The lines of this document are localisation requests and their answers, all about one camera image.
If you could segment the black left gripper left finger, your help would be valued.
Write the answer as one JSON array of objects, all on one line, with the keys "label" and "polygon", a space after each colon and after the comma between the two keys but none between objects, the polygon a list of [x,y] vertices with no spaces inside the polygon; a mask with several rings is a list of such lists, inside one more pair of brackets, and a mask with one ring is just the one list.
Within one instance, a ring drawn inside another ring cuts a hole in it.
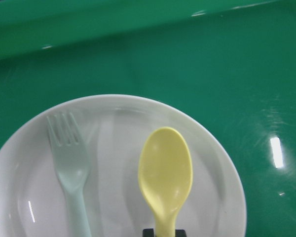
[{"label": "black left gripper left finger", "polygon": [[155,237],[154,229],[143,229],[142,237]]}]

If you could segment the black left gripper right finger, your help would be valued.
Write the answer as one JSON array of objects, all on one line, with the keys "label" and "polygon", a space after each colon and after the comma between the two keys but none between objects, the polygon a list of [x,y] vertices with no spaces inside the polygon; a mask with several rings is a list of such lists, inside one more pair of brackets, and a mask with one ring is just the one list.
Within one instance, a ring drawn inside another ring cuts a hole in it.
[{"label": "black left gripper right finger", "polygon": [[182,229],[176,229],[175,237],[186,237],[186,231]]}]

